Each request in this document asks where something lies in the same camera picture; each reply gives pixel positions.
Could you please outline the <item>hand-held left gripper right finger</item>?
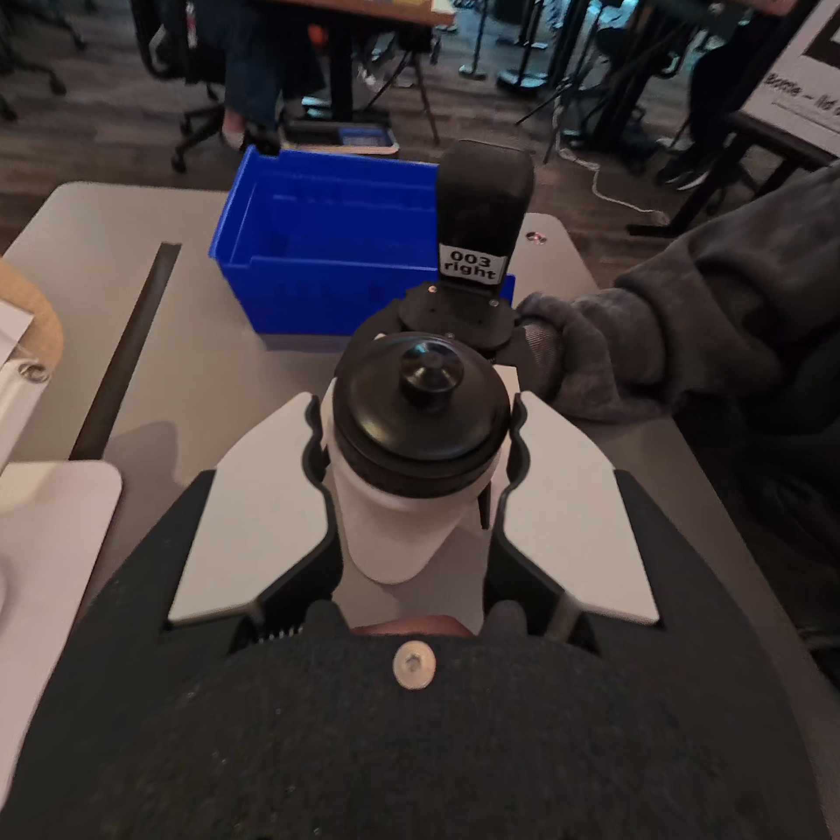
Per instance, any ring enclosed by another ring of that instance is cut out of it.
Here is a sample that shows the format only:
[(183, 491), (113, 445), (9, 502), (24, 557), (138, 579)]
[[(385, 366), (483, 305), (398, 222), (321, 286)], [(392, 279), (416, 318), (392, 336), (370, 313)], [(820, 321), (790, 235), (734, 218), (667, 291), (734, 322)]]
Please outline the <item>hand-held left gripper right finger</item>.
[(569, 640), (585, 615), (658, 624), (616, 470), (532, 392), (511, 412), (508, 483), (491, 531), (482, 606), (515, 602), (529, 635)]

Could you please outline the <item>framed tag sign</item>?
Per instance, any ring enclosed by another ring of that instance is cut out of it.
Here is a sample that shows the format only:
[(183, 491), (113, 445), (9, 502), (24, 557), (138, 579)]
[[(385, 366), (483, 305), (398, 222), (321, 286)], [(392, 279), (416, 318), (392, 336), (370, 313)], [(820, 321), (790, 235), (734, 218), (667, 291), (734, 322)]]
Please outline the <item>framed tag sign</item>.
[(802, 21), (772, 59), (742, 113), (839, 155), (839, 2), (799, 2)]

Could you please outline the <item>black bottle lid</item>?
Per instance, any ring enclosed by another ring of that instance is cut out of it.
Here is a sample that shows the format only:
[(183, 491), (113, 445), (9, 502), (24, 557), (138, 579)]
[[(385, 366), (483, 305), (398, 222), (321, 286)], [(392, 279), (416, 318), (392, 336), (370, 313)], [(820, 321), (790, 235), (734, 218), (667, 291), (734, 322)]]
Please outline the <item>black bottle lid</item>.
[(396, 332), (349, 348), (332, 388), (332, 435), (367, 484), (404, 498), (452, 495), (483, 476), (508, 434), (508, 390), (454, 339)]

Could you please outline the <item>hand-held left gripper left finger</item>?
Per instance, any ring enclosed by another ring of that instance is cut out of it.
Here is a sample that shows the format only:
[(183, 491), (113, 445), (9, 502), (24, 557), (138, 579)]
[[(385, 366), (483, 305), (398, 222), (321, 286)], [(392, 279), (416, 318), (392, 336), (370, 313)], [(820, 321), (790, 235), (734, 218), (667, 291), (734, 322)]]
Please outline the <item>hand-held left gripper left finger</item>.
[(218, 462), (169, 622), (244, 616), (296, 629), (312, 603), (331, 600), (343, 559), (325, 474), (320, 402), (303, 392)]

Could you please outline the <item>instruction sheet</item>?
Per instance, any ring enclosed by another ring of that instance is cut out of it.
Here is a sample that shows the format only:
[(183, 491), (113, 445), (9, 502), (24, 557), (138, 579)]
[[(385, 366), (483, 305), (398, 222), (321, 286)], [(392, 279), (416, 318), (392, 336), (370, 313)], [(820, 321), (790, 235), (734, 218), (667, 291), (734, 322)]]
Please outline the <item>instruction sheet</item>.
[(22, 343), (35, 316), (1, 302), (1, 470), (13, 453), (49, 383), (51, 369)]

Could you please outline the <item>wooden desk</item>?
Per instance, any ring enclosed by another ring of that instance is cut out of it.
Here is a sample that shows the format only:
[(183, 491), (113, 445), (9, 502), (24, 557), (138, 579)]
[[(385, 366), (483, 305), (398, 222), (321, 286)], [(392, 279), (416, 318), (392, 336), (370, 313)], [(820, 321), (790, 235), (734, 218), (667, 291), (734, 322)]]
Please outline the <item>wooden desk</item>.
[[(329, 64), (329, 98), (303, 99), (306, 116), (316, 121), (336, 123), (390, 123), (389, 115), (376, 107), (379, 98), (389, 90), (405, 68), (413, 68), (435, 145), (439, 145), (438, 129), (428, 99), (424, 64), (421, 56), (434, 52), (434, 29), (454, 23), (455, 10), (450, 2), (374, 2), (374, 1), (279, 1), (274, 5), (290, 10), (307, 25), (320, 27), (325, 34)], [(361, 63), (356, 47), (367, 39), (392, 34), (400, 63), (384, 85), (360, 107), (354, 105), (356, 67)]]

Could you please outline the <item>blue plastic bin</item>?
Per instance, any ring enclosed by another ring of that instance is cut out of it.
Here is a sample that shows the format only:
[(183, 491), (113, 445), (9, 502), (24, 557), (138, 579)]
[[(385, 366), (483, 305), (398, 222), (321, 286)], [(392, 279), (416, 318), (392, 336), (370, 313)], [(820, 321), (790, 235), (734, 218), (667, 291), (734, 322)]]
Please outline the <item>blue plastic bin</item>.
[(209, 249), (257, 333), (352, 335), (437, 273), (438, 165), (250, 148)]

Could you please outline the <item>black office chair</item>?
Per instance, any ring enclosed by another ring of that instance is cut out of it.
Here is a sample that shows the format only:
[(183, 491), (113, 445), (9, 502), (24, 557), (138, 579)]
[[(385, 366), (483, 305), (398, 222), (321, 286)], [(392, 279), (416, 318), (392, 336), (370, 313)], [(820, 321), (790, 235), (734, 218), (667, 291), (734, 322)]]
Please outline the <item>black office chair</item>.
[[(162, 53), (161, 63), (164, 66), (177, 70), (194, 70), (198, 60), (204, 58), (207, 53), (215, 54), (222, 60), (224, 64), (224, 115), (226, 64), (223, 47), (224, 28), (227, 23), (225, 2), (236, 1), (151, 2), (151, 7), (159, 18), (159, 26), (164, 32), (162, 43), (157, 48), (157, 51)], [(277, 154), (279, 151), (277, 125), (273, 129), (250, 126), (246, 134), (245, 147), (234, 151), (243, 152), (251, 144), (263, 154)]]

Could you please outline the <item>white plastic bottle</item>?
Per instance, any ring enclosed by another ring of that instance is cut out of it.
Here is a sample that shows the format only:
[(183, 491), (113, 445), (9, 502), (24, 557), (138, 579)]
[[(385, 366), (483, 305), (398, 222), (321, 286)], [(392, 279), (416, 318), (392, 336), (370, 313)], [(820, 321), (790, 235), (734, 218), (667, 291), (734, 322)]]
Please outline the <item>white plastic bottle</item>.
[(395, 496), (358, 477), (341, 453), (333, 421), (335, 382), (330, 382), (323, 397), (321, 420), (344, 558), (373, 582), (398, 585), (423, 572), (458, 531), (487, 542), (499, 496), (508, 482), (509, 435), (467, 488), (436, 498)]

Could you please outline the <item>white document stand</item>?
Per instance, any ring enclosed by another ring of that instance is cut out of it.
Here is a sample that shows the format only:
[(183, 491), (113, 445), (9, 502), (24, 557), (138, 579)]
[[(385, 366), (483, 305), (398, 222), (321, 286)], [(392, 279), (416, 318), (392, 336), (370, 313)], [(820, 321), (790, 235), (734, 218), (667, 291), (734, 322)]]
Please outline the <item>white document stand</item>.
[(123, 480), (109, 463), (10, 464), (2, 475), (2, 738), (22, 738), (74, 625)]

